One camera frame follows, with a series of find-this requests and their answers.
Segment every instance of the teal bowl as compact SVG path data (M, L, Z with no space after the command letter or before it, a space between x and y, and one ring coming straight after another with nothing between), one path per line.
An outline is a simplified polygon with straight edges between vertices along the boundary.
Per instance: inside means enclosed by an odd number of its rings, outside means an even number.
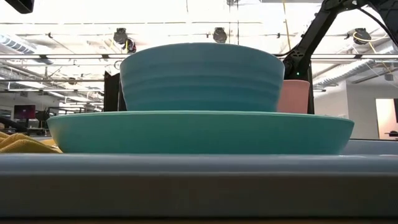
M140 51L120 67L127 110L277 111L284 64L231 44L172 44Z
M63 152L131 154L339 154L354 123L309 114L124 111L48 120Z

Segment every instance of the spotlight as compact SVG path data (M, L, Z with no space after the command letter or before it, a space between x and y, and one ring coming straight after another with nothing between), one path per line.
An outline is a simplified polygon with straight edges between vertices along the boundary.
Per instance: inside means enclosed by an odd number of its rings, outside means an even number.
M372 40L371 35L366 32L365 28L356 28L353 34L354 43L358 45L367 44L367 40Z
M234 4L238 3L239 0L226 0L226 4L229 6L233 6Z
M126 50L128 53L136 53L136 43L127 36L126 28L117 28L113 35L113 40L120 45L122 50Z
M113 40L120 45L123 45L127 38L126 28L117 28L113 34Z
M226 42L226 33L224 28L217 27L213 33L213 40L217 43L225 43Z

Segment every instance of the wall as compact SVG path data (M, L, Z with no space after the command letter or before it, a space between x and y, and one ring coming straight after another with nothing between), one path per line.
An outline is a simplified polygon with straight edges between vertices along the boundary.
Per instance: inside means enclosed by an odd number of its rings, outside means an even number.
M348 117L346 83L326 88L324 93L314 93L315 114Z
M398 98L391 85L347 85L349 118L355 122L352 138L379 139L376 98Z
M396 137L386 134L398 131L394 99L376 99L376 111L380 139L396 140Z

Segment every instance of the pink cup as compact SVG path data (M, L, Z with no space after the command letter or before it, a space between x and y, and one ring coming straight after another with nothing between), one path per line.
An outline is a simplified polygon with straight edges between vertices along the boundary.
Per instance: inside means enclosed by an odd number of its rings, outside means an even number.
M310 83L302 80L284 80L278 112L307 113Z

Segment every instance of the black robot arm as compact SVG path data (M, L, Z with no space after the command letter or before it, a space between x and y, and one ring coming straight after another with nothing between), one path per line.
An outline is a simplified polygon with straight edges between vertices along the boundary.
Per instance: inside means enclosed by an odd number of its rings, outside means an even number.
M286 80L305 80L311 83L308 113L314 114L312 73L309 72L311 55L339 13L361 10L365 5L380 14L390 38L395 44L398 43L398 0L325 0L302 40L284 59Z

